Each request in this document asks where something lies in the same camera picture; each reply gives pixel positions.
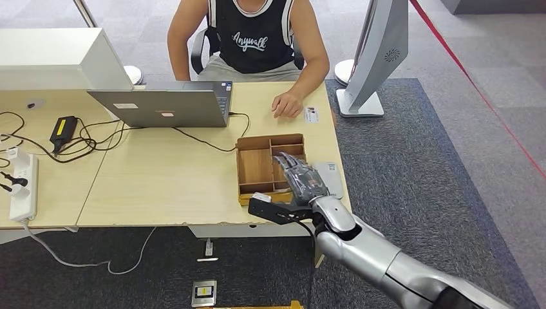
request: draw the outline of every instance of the red rope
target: red rope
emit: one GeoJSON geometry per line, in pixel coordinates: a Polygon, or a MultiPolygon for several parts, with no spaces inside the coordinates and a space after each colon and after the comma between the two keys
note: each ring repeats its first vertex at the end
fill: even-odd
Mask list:
{"type": "Polygon", "coordinates": [[[449,47],[449,45],[447,44],[446,40],[442,37],[442,35],[440,34],[440,32],[438,31],[438,29],[436,29],[436,26],[432,23],[431,19],[428,17],[428,15],[425,13],[425,11],[423,10],[423,8],[421,7],[421,5],[417,2],[417,0],[409,0],[410,3],[413,5],[413,7],[416,9],[417,13],[419,13],[419,15],[421,16],[421,18],[423,18],[423,21],[427,24],[427,26],[430,28],[430,30],[432,31],[432,33],[434,34],[434,36],[438,39],[438,41],[440,41],[440,44],[446,49],[447,53],[451,56],[451,58],[455,61],[455,63],[457,64],[457,66],[461,69],[461,71],[464,73],[464,75],[466,75],[466,77],[468,78],[468,80],[470,81],[470,83],[472,84],[472,86],[474,86],[474,88],[477,90],[477,92],[480,94],[480,96],[482,97],[482,99],[484,100],[484,102],[487,104],[487,107],[489,107],[489,109],[494,113],[494,115],[497,117],[497,119],[500,121],[500,123],[502,124],[502,126],[504,127],[504,129],[512,136],[512,138],[516,141],[516,143],[518,144],[518,146],[520,147],[520,149],[523,151],[523,153],[525,154],[525,156],[527,157],[527,159],[529,159],[529,161],[532,163],[532,165],[537,169],[537,171],[542,175],[542,177],[544,179],[546,179],[546,173],[544,172],[544,170],[540,167],[540,165],[538,165],[538,163],[536,163],[536,161],[534,160],[534,158],[531,156],[531,154],[529,153],[529,151],[527,150],[527,148],[525,148],[525,146],[523,146],[523,144],[520,142],[520,140],[516,137],[516,135],[512,132],[512,130],[510,130],[510,128],[508,127],[508,125],[502,120],[502,118],[500,117],[500,115],[495,111],[495,109],[493,108],[493,106],[491,105],[491,103],[489,103],[489,100],[485,97],[485,95],[480,91],[480,89],[478,88],[478,86],[476,86],[476,84],[474,83],[474,81],[472,80],[472,78],[470,77],[470,75],[468,74],[468,72],[466,71],[466,69],[464,68],[464,66],[462,65],[462,63],[459,61],[459,59],[457,58],[457,56],[455,55],[455,53],[453,53],[453,50],[451,50],[451,48],[449,47]]]}

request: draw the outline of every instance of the speaker grille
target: speaker grille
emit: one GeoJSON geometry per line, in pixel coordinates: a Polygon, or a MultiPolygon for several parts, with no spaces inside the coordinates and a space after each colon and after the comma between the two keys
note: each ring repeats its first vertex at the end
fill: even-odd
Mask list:
{"type": "Polygon", "coordinates": [[[398,57],[400,57],[400,51],[396,48],[393,48],[392,50],[387,52],[384,58],[386,62],[393,62],[398,59],[398,57]]]}

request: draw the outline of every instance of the black tank top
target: black tank top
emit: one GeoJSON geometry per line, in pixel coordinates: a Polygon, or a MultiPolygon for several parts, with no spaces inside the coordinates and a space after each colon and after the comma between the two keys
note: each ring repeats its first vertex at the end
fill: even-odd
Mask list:
{"type": "Polygon", "coordinates": [[[259,73],[294,60],[290,11],[294,0],[265,0],[255,13],[237,0],[209,0],[209,29],[220,40],[220,57],[241,73],[259,73]]]}

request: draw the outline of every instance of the man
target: man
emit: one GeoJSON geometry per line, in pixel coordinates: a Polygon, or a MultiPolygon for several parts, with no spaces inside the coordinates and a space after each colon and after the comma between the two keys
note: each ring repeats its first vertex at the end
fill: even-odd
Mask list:
{"type": "Polygon", "coordinates": [[[303,99],[330,69],[317,19],[309,0],[181,0],[167,35],[177,80],[190,80],[187,41],[207,16],[220,38],[199,80],[236,82],[295,80],[271,105],[274,117],[295,118],[303,99]],[[292,34],[307,63],[294,65],[292,34]]]}

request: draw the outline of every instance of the laptop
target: laptop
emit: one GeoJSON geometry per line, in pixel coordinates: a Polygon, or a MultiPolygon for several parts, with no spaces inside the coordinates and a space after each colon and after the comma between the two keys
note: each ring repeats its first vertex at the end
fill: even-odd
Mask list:
{"type": "Polygon", "coordinates": [[[232,82],[150,82],[144,89],[88,90],[130,127],[227,127],[232,82]]]}

